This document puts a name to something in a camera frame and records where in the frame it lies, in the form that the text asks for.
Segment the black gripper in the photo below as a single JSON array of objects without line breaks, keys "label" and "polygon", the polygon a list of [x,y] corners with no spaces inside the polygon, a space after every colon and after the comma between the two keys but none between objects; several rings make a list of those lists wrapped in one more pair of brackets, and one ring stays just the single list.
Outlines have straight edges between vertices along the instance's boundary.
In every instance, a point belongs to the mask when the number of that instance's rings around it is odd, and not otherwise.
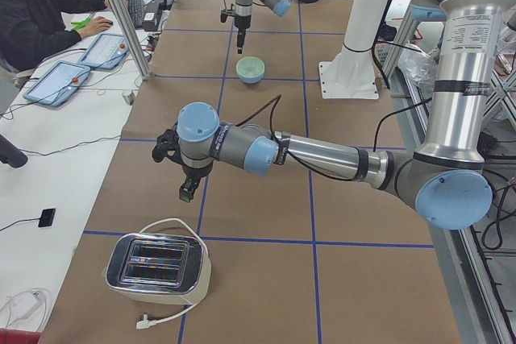
[{"label": "black gripper", "polygon": [[182,170],[185,173],[185,182],[179,188],[179,199],[183,202],[190,203],[194,198],[196,188],[199,186],[201,179],[208,176],[211,173],[212,168],[212,163],[209,163],[202,168],[193,168],[184,165]]},{"label": "black gripper", "polygon": [[243,53],[243,47],[245,44],[246,30],[251,26],[252,17],[251,15],[236,15],[234,17],[235,26],[238,29],[237,33],[237,53]]}]

